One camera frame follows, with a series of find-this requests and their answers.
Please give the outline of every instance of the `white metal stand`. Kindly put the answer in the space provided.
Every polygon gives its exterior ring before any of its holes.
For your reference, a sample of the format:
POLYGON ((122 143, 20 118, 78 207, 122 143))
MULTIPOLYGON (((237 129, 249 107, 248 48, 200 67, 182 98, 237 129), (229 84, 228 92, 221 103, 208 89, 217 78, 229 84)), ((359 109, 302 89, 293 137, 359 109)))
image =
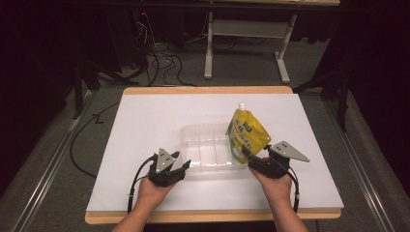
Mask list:
POLYGON ((263 22, 263 21, 241 21, 241 20, 221 20, 213 18, 213 13, 209 13, 208 19, 208 47, 205 59, 205 79, 212 78, 213 50, 212 38, 214 35, 223 36, 244 36, 258 38, 282 39, 280 52, 275 52, 275 59, 278 64, 281 81, 284 84, 290 82, 283 56, 289 44, 295 25, 296 15, 290 17, 289 22, 263 22))

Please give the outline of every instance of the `black device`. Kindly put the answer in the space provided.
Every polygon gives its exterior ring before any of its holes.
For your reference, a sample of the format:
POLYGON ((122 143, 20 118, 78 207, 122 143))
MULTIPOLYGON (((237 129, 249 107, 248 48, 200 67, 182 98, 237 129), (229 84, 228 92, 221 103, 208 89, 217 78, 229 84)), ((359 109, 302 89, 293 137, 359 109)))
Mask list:
POLYGON ((278 179, 284 175, 289 175, 292 181, 295 183, 295 200, 293 204, 293 210, 298 211, 299 207, 299 181, 298 178, 290 167, 290 159, 309 161, 305 155, 295 149, 286 141, 281 141, 275 145, 267 145, 264 150, 268 150, 269 156, 266 159, 262 159, 250 153, 250 150, 242 145, 242 154, 248 158, 248 167, 264 174, 265 176, 273 179, 278 179))
POLYGON ((179 157, 179 152, 175 152, 172 155, 169 155, 163 148, 160 148, 158 154, 154 154, 153 156, 146 159, 141 166, 139 167, 136 175, 132 181, 132 186, 130 189, 129 195, 129 204, 128 204, 128 213, 132 210, 132 200, 133 200, 133 193, 135 191, 135 184, 144 177, 148 177, 148 179, 154 183, 154 185, 158 187, 168 187, 172 184, 175 184, 185 178, 185 171, 190 168, 190 160, 185 162, 182 167, 171 170, 173 163, 179 157), (150 165, 150 170, 147 176, 141 177, 138 179, 139 173, 141 172, 142 168, 147 164, 149 161, 153 163, 150 165))
POLYGON ((169 155, 164 149, 160 149, 158 155, 155 156, 154 162, 150 166, 148 179, 156 186, 168 187, 185 178, 185 171, 190 168, 190 160, 182 165, 181 168, 171 171, 172 165, 179 156, 179 152, 169 155))

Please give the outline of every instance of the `forearm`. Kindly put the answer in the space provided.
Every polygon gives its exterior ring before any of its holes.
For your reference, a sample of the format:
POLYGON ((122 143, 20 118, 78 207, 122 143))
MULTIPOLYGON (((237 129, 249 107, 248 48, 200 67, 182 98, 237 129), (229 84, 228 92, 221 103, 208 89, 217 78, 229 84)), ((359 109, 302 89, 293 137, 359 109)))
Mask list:
POLYGON ((141 232, 144 230, 145 223, 148 217, 154 211, 155 207, 137 201, 132 211, 120 221, 112 230, 113 232, 127 231, 127 232, 141 232))
POLYGON ((271 207, 275 227, 278 232, 305 232, 308 231, 304 223, 293 211, 290 201, 283 201, 271 207))

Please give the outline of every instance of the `wrist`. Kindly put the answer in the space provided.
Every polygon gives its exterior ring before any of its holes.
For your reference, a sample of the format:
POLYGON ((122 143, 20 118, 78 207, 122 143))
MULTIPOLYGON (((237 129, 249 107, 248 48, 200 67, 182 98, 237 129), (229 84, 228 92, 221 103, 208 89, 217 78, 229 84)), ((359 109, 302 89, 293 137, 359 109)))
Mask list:
POLYGON ((137 200, 130 214, 135 218, 140 218, 146 221, 155 208, 156 207, 152 204, 137 200))
POLYGON ((279 199, 276 201, 270 201, 269 202, 269 208, 271 208, 272 212, 278 212, 281 210, 285 210, 285 209, 292 209, 292 204, 290 202, 290 199, 284 198, 284 199, 279 199))

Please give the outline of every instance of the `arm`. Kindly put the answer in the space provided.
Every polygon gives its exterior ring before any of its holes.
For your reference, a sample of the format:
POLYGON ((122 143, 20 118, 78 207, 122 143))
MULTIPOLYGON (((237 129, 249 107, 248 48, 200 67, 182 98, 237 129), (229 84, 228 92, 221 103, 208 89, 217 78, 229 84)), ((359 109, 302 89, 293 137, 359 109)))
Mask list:
POLYGON ((157 187, 148 178, 143 178, 139 184, 138 198, 132 211, 112 231, 143 231, 149 215, 162 203, 174 186, 175 184, 166 188, 157 187))
POLYGON ((277 231, 308 231, 301 219, 292 209, 290 202, 292 180, 290 177, 285 175, 279 179, 271 179, 252 168, 249 170, 262 185, 263 192, 268 199, 269 207, 274 216, 277 231))

